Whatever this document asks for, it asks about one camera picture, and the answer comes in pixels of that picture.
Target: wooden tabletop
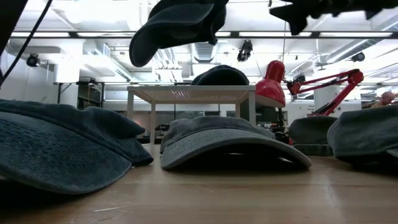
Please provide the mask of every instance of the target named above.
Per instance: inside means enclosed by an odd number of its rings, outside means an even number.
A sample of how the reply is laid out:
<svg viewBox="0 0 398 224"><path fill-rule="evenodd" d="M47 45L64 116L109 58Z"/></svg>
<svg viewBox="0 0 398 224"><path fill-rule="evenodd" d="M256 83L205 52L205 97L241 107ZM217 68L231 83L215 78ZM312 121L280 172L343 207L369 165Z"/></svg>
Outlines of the wooden tabletop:
<svg viewBox="0 0 398 224"><path fill-rule="evenodd" d="M398 178L313 157L307 172L167 172L131 169L77 197L16 184L0 187L0 223L398 223Z"/></svg>

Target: white table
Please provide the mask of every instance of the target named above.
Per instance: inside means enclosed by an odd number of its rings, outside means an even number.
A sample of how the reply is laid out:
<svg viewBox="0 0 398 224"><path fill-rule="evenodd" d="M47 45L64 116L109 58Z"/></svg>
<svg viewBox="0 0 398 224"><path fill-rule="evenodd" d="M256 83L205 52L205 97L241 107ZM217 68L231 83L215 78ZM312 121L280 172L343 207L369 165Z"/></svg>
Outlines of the white table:
<svg viewBox="0 0 398 224"><path fill-rule="evenodd" d="M240 118L240 105L249 98L249 121L256 125L255 86L128 86L127 117L133 119L134 96L152 105L150 143L155 143L156 104L235 104Z"/></svg>

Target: fluorescent light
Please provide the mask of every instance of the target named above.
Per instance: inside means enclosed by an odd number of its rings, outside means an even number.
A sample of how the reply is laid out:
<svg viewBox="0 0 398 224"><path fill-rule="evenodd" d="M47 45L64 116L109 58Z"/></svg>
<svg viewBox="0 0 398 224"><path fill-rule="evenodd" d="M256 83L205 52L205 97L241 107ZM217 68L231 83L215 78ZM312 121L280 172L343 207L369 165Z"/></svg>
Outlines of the fluorescent light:
<svg viewBox="0 0 398 224"><path fill-rule="evenodd" d="M127 102L127 100L105 100L107 102Z"/></svg>
<svg viewBox="0 0 398 224"><path fill-rule="evenodd" d="M113 47L113 50L129 50L129 47Z"/></svg>
<svg viewBox="0 0 398 224"><path fill-rule="evenodd" d="M127 102L127 100L104 100L104 101L106 101L106 102ZM137 102L137 101L144 101L144 100L139 99L139 98L134 98L134 102Z"/></svg>
<svg viewBox="0 0 398 224"><path fill-rule="evenodd" d="M182 68L155 68L156 71L182 71Z"/></svg>
<svg viewBox="0 0 398 224"><path fill-rule="evenodd" d="M229 37L231 32L217 32L216 37Z"/></svg>
<svg viewBox="0 0 398 224"><path fill-rule="evenodd" d="M129 82L122 82L122 83L114 82L114 83L105 83L105 85L130 85L130 83Z"/></svg>
<svg viewBox="0 0 398 224"><path fill-rule="evenodd" d="M132 37L135 32L78 32L80 37Z"/></svg>
<svg viewBox="0 0 398 224"><path fill-rule="evenodd" d="M140 82L138 85L174 85L174 82Z"/></svg>
<svg viewBox="0 0 398 224"><path fill-rule="evenodd" d="M11 37L28 37L30 32L13 32ZM34 37L69 37L67 32L36 32Z"/></svg>
<svg viewBox="0 0 398 224"><path fill-rule="evenodd" d="M320 37L389 37L392 32L321 32Z"/></svg>
<svg viewBox="0 0 398 224"><path fill-rule="evenodd" d="M240 37L291 37L290 32L240 32ZM311 32L301 32L298 36L309 37Z"/></svg>

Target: dark blue cap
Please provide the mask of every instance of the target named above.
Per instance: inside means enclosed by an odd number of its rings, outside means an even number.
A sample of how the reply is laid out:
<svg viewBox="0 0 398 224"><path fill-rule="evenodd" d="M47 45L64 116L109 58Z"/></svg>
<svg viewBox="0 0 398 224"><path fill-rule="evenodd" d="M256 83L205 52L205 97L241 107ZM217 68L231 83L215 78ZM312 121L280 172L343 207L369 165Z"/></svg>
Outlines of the dark blue cap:
<svg viewBox="0 0 398 224"><path fill-rule="evenodd" d="M248 85L246 75L228 65L219 65L198 75L191 85Z"/></svg>
<svg viewBox="0 0 398 224"><path fill-rule="evenodd" d="M60 194L84 194L120 179L152 156L145 130L100 108L0 100L0 175Z"/></svg>
<svg viewBox="0 0 398 224"><path fill-rule="evenodd" d="M195 42L215 45L215 34L225 24L227 3L228 0L161 0L131 40L131 63L143 67L159 49Z"/></svg>

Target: lamp shade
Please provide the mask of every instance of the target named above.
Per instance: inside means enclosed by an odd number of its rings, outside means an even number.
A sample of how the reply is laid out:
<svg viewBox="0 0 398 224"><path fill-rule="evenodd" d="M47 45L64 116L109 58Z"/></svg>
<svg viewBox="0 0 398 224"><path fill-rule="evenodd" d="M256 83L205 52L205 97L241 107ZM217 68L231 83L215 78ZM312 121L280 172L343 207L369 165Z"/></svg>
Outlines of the lamp shade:
<svg viewBox="0 0 398 224"><path fill-rule="evenodd" d="M284 108L285 93L280 85L285 74L285 65L278 60L267 66L263 80L256 84L256 102L265 106Z"/></svg>

